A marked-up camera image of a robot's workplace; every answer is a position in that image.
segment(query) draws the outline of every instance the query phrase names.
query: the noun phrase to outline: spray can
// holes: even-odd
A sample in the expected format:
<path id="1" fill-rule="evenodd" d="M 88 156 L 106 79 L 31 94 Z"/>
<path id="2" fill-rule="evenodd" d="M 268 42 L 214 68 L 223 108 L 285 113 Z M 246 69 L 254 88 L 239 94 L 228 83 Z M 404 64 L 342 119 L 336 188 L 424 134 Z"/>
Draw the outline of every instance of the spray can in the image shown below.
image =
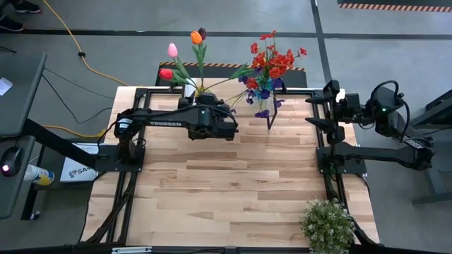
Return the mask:
<path id="1" fill-rule="evenodd" d="M 54 181 L 54 178 L 55 175 L 53 172 L 29 164 L 23 180 L 32 181 L 41 186 L 48 186 Z"/>

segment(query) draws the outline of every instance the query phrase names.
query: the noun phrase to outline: gray floor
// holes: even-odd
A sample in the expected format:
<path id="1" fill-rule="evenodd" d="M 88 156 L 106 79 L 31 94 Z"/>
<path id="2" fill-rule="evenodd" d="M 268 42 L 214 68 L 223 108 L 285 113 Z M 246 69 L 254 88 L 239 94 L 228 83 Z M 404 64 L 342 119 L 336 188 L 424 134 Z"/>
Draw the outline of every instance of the gray floor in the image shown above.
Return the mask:
<path id="1" fill-rule="evenodd" d="M 318 0 L 321 24 L 327 33 L 451 34 L 450 13 L 368 11 L 340 9 L 334 0 Z M 82 0 L 49 3 L 73 29 L 190 31 L 200 26 L 216 32 L 315 32 L 309 0 Z M 29 28 L 62 28 L 43 7 L 36 16 L 11 15 Z M 47 68 L 80 85 L 114 96 L 117 84 L 90 71 L 77 56 L 66 35 L 0 35 L 0 45 L 19 52 L 47 52 Z M 155 82 L 161 61 L 169 61 L 166 47 L 174 42 L 185 61 L 194 61 L 188 37 L 77 36 L 90 65 L 131 85 Z M 209 37 L 206 61 L 243 63 L 251 61 L 251 37 Z M 279 47 L 303 46 L 309 55 L 297 66 L 307 69 L 309 87 L 323 87 L 325 80 L 316 38 L 278 38 Z M 326 40 L 333 78 L 348 92 L 358 92 L 364 103 L 380 82 L 395 79 L 405 93 L 412 115 L 426 103 L 451 89 L 452 40 Z M 61 93 L 79 120 L 84 120 L 112 100 L 92 95 L 55 75 L 44 74 Z M 96 134 L 106 127 L 109 112 L 78 125 L 42 80 L 30 113 L 41 124 L 69 127 Z M 395 142 L 355 128 L 361 146 L 392 147 Z M 66 138 L 64 132 L 57 132 Z M 452 139 L 450 131 L 435 134 Z M 448 167 L 448 143 L 439 143 L 436 167 Z M 371 200 L 381 242 L 387 246 L 452 253 L 452 201 L 413 207 L 411 200 L 428 194 L 422 173 L 394 163 L 366 162 Z M 452 178 L 444 178 L 449 185 Z M 83 228 L 89 189 L 43 193 L 38 206 L 42 218 L 20 222 L 18 216 L 0 221 L 0 249 L 57 246 L 75 243 Z M 17 204 L 17 210 L 23 201 Z M 14 234 L 6 234 L 14 228 Z"/>

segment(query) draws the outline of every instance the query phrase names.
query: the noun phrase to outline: wooden tabletop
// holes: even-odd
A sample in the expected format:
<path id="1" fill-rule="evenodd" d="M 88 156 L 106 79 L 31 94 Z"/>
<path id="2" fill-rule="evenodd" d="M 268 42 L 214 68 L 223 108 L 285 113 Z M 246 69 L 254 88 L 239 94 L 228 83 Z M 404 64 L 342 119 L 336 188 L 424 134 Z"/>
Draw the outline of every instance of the wooden tabletop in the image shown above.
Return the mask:
<path id="1" fill-rule="evenodd" d="M 243 88 L 231 81 L 215 93 L 226 98 Z M 135 89 L 118 88 L 110 123 L 132 106 Z M 153 95 L 151 108 L 176 109 L 177 98 Z M 326 192 L 316 167 L 315 128 L 304 120 L 313 116 L 306 98 L 279 96 L 285 102 L 270 131 L 265 119 L 237 110 L 239 133 L 229 142 L 192 141 L 183 128 L 147 127 L 127 245 L 308 247 L 298 221 L 307 201 L 324 199 Z M 353 127 L 344 127 L 347 141 L 355 144 Z M 105 142 L 117 144 L 112 131 Z M 109 214 L 117 178 L 118 173 L 106 173 L 94 183 L 82 240 Z M 379 242 L 366 186 L 356 176 L 343 178 L 352 215 Z"/>

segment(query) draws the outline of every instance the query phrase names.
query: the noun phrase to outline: yellow cable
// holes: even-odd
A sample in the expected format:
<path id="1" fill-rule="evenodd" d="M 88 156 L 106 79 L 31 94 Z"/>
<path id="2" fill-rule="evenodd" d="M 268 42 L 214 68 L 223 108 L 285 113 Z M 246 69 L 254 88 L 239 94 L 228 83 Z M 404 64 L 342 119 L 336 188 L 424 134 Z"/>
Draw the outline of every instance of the yellow cable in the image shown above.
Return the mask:
<path id="1" fill-rule="evenodd" d="M 67 132 L 69 132 L 71 134 L 74 134 L 74 135 L 76 135 L 78 137 L 81 137 L 81 138 L 100 138 L 102 136 L 102 134 L 104 134 L 104 132 L 106 131 L 106 130 L 102 130 L 100 133 L 98 133 L 96 135 L 85 135 L 85 134 L 81 134 L 81 133 L 72 131 L 72 130 L 70 130 L 70 129 L 66 128 L 66 127 L 63 127 L 63 126 L 44 125 L 42 127 L 44 127 L 44 128 L 54 128 L 54 129 L 67 131 Z"/>
<path id="2" fill-rule="evenodd" d="M 80 47 L 79 43 L 77 42 L 77 39 L 73 36 L 71 30 L 68 28 L 68 26 L 65 24 L 65 22 L 59 17 L 59 15 L 57 14 L 57 12 L 54 11 L 54 9 L 50 6 L 49 3 L 47 3 L 46 0 L 42 0 L 42 1 L 44 2 L 45 5 L 47 5 L 47 7 L 49 7 L 50 11 L 51 11 L 51 12 L 52 12 L 52 13 L 53 13 L 53 14 L 61 21 L 61 23 L 64 25 L 64 27 L 66 28 L 66 30 L 68 31 L 68 33 L 69 33 L 70 36 L 72 37 L 73 41 L 76 43 L 77 48 L 78 48 L 78 51 L 79 51 L 79 52 L 83 52 L 83 51 L 82 51 L 82 48 Z M 114 81 L 116 81 L 116 82 L 118 82 L 118 83 L 120 83 L 120 84 L 122 84 L 122 85 L 129 86 L 129 84 L 125 83 L 125 82 L 122 81 L 122 80 L 119 80 L 119 79 L 117 79 L 117 78 L 115 78 L 115 77 L 112 77 L 112 76 L 110 76 L 110 75 L 107 75 L 107 74 L 101 73 L 101 72 L 99 72 L 99 71 L 96 71 L 95 69 L 91 68 L 91 67 L 88 65 L 88 63 L 86 62 L 84 56 L 81 56 L 81 58 L 82 58 L 82 60 L 83 60 L 83 63 L 85 63 L 86 68 L 88 68 L 88 70 L 92 71 L 93 73 L 96 73 L 96 74 L 98 74 L 98 75 L 101 75 L 102 77 L 106 77 L 106 78 L 109 78 L 109 79 L 111 79 L 111 80 L 114 80 Z"/>

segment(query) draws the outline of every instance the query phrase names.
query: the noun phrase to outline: computer mouse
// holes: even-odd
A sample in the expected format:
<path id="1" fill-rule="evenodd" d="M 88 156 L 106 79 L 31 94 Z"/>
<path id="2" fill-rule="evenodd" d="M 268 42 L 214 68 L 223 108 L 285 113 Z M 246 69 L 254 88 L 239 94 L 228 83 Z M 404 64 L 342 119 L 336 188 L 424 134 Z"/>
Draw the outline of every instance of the computer mouse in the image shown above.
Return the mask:
<path id="1" fill-rule="evenodd" d="M 20 170 L 20 161 L 22 159 L 22 148 L 8 148 L 0 160 L 0 171 L 6 177 L 15 176 Z"/>

